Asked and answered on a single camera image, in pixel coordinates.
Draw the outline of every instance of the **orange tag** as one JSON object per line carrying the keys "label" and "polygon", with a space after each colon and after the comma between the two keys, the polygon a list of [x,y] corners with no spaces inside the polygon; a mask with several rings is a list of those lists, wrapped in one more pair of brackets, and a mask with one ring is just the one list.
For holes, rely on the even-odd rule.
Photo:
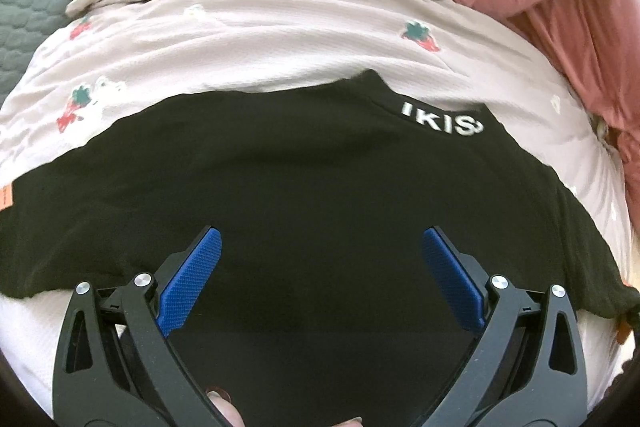
{"label": "orange tag", "polygon": [[12,184],[9,183],[2,187],[2,192],[0,192],[0,210],[9,208],[12,204],[14,204],[14,190]]}

